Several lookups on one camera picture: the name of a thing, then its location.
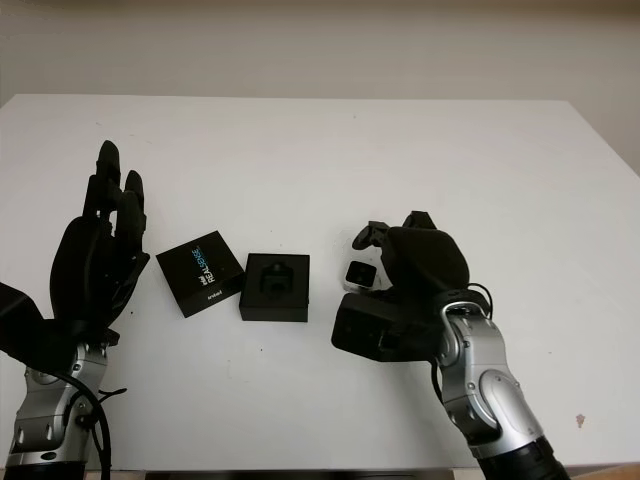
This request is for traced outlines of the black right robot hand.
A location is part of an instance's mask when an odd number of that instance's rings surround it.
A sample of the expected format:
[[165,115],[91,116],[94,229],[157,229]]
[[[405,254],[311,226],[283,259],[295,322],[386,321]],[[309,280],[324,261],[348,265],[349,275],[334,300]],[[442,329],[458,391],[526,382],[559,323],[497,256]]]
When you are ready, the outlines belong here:
[[426,211],[411,211],[400,226],[368,222],[352,248],[363,251],[369,247],[380,250],[387,280],[381,289],[383,295],[428,300],[469,286],[470,270],[462,251]]

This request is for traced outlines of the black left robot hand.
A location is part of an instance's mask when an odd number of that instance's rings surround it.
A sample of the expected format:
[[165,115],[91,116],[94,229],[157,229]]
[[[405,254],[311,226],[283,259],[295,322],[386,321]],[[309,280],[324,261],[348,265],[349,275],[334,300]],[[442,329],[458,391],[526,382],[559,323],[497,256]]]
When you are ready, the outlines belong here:
[[54,320],[84,341],[115,346],[111,329],[131,299],[150,260],[143,181],[131,170],[121,180],[120,155],[110,140],[101,145],[89,177],[82,214],[64,231],[50,275]]

